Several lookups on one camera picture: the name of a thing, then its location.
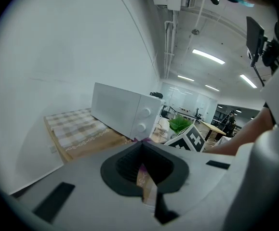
black cable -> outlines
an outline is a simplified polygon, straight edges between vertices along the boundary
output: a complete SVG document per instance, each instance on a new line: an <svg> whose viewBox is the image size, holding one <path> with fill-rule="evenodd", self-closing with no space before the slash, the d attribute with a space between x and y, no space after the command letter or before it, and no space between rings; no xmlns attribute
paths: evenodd
<svg viewBox="0 0 279 231"><path fill-rule="evenodd" d="M254 65L254 66L253 66L253 68L254 68L255 73L257 74L257 76L258 76L258 78L259 78L259 80L260 80L261 84L262 84L262 85L263 85L263 87L264 87L264 86L265 86L265 84L264 84L263 80L261 79L261 77L260 77L260 75L259 75L259 73L258 73L258 71L257 71L256 65Z"/></svg>

ceiling light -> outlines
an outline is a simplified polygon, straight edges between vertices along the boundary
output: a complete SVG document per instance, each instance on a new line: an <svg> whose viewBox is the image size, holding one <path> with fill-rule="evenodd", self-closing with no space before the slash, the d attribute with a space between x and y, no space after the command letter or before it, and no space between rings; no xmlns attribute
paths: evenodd
<svg viewBox="0 0 279 231"><path fill-rule="evenodd" d="M198 51L198 50L196 50L196 49L193 50L193 53L198 54L198 55L201 55L201 56L204 56L204 57L207 57L207 58L209 58L209 59L211 59L211 60L213 60L213 61L216 61L216 62L219 63L219 64L224 64L224 63L225 63L224 61L222 61L222 60L216 58L215 56L211 56L211 55L209 55L209 54L207 54L207 53L205 53L205 52Z"/></svg>
<svg viewBox="0 0 279 231"><path fill-rule="evenodd" d="M189 78L186 78L186 77L183 77L181 75L178 75L179 78L182 78L182 79L187 79L187 80L190 80L190 81L194 81L193 79L189 79Z"/></svg>
<svg viewBox="0 0 279 231"><path fill-rule="evenodd" d="M244 79L247 83L249 83L249 84L251 85L251 87L257 88L257 87L254 85L254 83L251 82L250 79L247 78L245 75L240 75L240 77L241 77L242 79Z"/></svg>
<svg viewBox="0 0 279 231"><path fill-rule="evenodd" d="M209 88L211 88L211 89L213 89L213 90L216 90L216 91L220 91L220 90L218 90L218 89L215 89L214 87L211 87L211 86L208 86L208 85L205 85L206 87L209 87Z"/></svg>

plaid cloth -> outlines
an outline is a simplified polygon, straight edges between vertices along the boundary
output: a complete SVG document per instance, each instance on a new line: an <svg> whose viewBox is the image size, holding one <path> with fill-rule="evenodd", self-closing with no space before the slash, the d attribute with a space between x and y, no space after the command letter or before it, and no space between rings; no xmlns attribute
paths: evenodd
<svg viewBox="0 0 279 231"><path fill-rule="evenodd" d="M95 119L91 109L46 116L44 121L67 161L131 141Z"/></svg>

forearm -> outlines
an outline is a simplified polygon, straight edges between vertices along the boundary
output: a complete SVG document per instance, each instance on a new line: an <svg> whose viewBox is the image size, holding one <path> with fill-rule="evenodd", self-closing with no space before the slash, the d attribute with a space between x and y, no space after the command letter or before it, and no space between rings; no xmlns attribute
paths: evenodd
<svg viewBox="0 0 279 231"><path fill-rule="evenodd" d="M263 132L272 128L273 124L269 109L263 108L258 116L248 122L230 141L214 146L206 152L235 155L241 145L254 142Z"/></svg>

microwave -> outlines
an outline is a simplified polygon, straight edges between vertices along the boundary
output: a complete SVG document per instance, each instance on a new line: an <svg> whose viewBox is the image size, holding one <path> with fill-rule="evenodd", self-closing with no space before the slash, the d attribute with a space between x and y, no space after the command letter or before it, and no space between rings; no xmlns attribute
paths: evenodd
<svg viewBox="0 0 279 231"><path fill-rule="evenodd" d="M91 114L127 138L142 140L152 136L164 100L95 83Z"/></svg>

